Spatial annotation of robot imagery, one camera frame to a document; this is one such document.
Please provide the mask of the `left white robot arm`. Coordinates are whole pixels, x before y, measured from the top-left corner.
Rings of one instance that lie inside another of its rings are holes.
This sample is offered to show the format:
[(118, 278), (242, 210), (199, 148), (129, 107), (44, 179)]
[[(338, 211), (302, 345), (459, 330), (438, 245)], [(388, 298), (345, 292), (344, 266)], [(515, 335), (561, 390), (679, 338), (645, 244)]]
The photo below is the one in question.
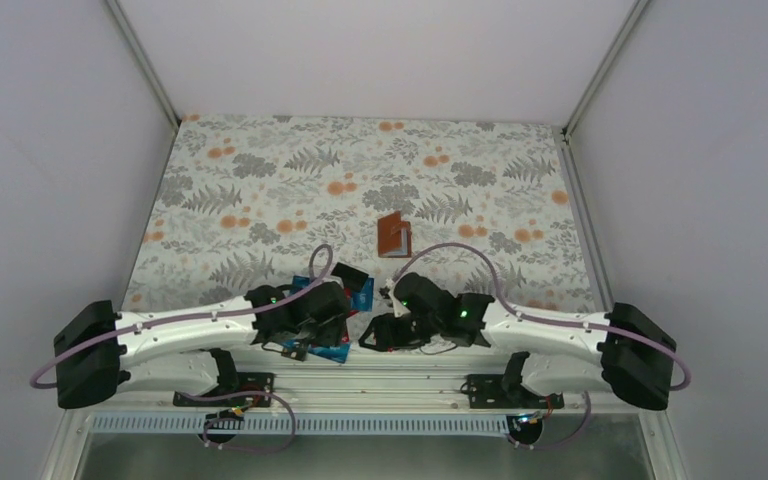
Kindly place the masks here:
[(242, 296), (165, 312), (85, 307), (54, 338), (57, 404), (66, 410), (133, 391), (172, 392), (187, 404), (230, 402), (243, 388), (233, 354), (267, 344), (333, 348), (347, 338), (351, 300), (324, 281), (295, 292), (260, 286)]

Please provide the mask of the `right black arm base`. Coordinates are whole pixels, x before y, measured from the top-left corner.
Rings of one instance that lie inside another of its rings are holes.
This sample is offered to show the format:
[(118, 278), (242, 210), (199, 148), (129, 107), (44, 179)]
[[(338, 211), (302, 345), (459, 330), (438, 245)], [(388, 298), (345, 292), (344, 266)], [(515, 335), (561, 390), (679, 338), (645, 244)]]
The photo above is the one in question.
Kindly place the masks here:
[(506, 383), (501, 374), (471, 374), (459, 389), (471, 409), (562, 409), (562, 394), (548, 397), (531, 393), (522, 385)]

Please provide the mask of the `brown leather card holder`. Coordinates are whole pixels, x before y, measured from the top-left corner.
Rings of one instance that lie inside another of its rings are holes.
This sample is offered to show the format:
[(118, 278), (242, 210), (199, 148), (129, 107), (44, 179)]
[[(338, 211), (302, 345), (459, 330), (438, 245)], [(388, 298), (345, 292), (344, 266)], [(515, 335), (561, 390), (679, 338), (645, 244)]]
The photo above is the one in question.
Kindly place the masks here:
[(410, 258), (413, 254), (411, 224), (395, 211), (377, 220), (379, 258)]

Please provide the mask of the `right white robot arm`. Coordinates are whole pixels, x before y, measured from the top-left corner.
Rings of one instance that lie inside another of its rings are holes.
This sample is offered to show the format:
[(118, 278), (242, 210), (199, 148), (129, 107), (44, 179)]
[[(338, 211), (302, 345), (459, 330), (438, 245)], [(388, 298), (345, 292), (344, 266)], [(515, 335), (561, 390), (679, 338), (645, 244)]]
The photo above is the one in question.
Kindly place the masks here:
[(393, 310), (370, 321), (361, 347), (420, 350), (439, 337), (446, 353), (483, 347), (506, 356), (499, 374), (467, 375), (463, 391), (473, 409), (560, 409), (563, 394), (590, 392), (645, 410), (668, 406), (676, 343), (633, 305), (591, 314), (540, 310), (486, 293), (454, 295), (416, 273), (384, 291)]

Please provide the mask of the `blue card bottom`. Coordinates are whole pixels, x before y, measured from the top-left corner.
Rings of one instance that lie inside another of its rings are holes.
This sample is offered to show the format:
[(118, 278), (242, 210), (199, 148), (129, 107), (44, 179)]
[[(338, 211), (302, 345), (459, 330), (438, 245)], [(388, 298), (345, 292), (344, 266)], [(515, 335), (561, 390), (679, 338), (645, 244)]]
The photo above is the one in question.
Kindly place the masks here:
[(344, 364), (348, 359), (350, 348), (351, 343), (341, 343), (338, 346), (329, 347), (309, 345), (308, 353), (319, 358), (336, 362), (338, 364)]

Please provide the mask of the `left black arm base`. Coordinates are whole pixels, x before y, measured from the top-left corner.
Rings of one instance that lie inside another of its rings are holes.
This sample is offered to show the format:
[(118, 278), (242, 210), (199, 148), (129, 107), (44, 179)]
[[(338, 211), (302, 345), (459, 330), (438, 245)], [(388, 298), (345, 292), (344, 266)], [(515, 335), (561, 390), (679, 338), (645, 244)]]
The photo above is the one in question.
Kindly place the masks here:
[(203, 394), (203, 401), (193, 400), (180, 392), (173, 395), (172, 404), (175, 407), (221, 407), (221, 408), (252, 408), (270, 407), (272, 400), (260, 396), (237, 396), (228, 398), (232, 393), (243, 391), (272, 391), (275, 374), (271, 372), (238, 372), (237, 381), (228, 385), (220, 384), (211, 391)]

